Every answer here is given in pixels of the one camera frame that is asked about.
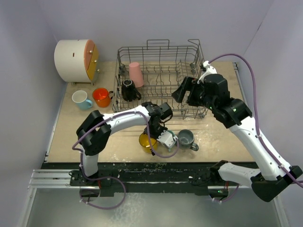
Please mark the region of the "orange ceramic mug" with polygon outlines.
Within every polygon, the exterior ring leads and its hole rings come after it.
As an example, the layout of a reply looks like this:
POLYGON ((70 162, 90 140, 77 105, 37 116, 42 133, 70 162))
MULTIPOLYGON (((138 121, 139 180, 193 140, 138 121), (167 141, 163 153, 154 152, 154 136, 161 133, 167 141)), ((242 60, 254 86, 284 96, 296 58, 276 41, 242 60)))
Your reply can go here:
POLYGON ((105 108, 111 103, 114 97, 113 91, 108 91, 106 88, 97 88, 93 91, 92 97, 95 100, 98 107, 105 108))

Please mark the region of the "light blue ceramic mug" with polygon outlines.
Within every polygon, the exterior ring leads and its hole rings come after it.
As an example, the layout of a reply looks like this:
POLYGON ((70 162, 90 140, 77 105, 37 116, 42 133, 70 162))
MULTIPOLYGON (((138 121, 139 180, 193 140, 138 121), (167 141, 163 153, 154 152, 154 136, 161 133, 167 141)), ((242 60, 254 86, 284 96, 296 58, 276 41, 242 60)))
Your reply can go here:
POLYGON ((88 110, 93 106, 91 100, 88 99, 88 94, 84 90, 78 90, 72 94, 72 101, 80 108, 81 110, 88 110))

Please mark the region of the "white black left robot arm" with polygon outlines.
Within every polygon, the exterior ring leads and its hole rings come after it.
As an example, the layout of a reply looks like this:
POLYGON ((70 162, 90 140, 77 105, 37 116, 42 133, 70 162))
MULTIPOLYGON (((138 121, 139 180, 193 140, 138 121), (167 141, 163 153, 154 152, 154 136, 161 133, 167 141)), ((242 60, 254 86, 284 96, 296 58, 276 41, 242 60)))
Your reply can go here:
POLYGON ((96 110, 91 112, 80 127, 76 130, 80 145, 80 170, 81 180, 86 185, 93 185, 98 178, 98 154, 104 150, 109 137, 116 132, 134 126, 144 125, 144 133, 148 141, 155 139, 157 142, 171 149, 177 142, 175 136, 164 126, 164 120, 170 120, 173 112, 168 103, 156 105, 144 102, 141 105, 118 113, 104 113, 96 110))

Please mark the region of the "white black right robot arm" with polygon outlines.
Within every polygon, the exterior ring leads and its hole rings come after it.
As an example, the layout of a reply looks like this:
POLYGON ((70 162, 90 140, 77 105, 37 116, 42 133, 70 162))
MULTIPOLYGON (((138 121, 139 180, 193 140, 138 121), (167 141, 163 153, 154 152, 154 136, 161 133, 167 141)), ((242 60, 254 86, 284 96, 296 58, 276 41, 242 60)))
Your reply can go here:
POLYGON ((303 174, 299 166, 290 165, 275 149, 268 151, 272 145, 260 134, 251 110, 242 100, 230 96, 228 82, 222 75, 210 74, 202 81, 185 77, 172 97, 182 103, 186 92, 189 92, 186 103, 209 109, 241 141, 258 166, 248 168, 222 160, 211 168, 214 184, 238 183, 270 202, 303 174))

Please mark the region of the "grey blue round mug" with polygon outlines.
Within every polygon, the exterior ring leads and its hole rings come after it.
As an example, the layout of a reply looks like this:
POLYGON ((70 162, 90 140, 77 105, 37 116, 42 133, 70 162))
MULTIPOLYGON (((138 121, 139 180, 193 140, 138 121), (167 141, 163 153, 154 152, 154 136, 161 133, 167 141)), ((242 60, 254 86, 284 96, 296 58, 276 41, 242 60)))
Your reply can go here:
POLYGON ((192 131, 183 129, 178 133, 177 137, 181 149, 191 149, 193 151, 199 150, 199 146, 195 143, 195 137, 192 131))

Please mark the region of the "yellow ceramic mug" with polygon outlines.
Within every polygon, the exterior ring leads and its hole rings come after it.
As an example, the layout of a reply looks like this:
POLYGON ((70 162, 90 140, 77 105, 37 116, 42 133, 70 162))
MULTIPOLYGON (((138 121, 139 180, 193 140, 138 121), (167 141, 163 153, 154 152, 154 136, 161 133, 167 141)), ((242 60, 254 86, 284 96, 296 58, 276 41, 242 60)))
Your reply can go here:
MULTIPOLYGON (((148 139, 148 135, 147 134, 142 133, 139 136, 139 144, 141 145, 141 147, 142 147, 142 149, 143 149, 143 151, 145 153, 148 153, 148 154, 152 154, 153 153, 153 150, 150 147, 150 143, 149 143, 149 139, 148 139)), ((154 150, 157 150, 157 148, 158 148, 157 140, 151 138, 151 144, 152 144, 154 150)))

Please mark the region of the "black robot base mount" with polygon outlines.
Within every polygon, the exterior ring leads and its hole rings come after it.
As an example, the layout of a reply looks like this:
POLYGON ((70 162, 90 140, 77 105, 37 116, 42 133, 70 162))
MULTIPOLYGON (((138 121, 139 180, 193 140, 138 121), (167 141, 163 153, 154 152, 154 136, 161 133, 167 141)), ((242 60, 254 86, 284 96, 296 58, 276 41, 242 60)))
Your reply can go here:
POLYGON ((111 197, 116 192, 225 196, 236 183, 215 179, 211 172, 214 165, 214 162, 103 162, 98 164, 100 182, 86 180, 78 163, 44 163, 41 168, 67 171, 69 186, 100 189, 101 197, 111 197))

